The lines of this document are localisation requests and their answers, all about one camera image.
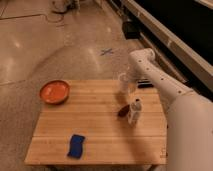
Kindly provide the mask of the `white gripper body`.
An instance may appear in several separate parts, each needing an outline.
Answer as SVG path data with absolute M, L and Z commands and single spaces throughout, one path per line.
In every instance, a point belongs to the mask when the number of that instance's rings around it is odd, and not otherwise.
M 128 67 L 126 72 L 127 92 L 133 93 L 136 89 L 137 82 L 141 79 L 141 74 L 133 67 Z

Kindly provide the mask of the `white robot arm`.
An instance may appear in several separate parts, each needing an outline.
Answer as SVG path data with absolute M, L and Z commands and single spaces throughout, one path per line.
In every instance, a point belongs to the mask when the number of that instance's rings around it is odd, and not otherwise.
M 156 67 L 151 48 L 132 51 L 127 77 L 142 76 L 170 102 L 167 110 L 167 171 L 213 171 L 213 102 Z

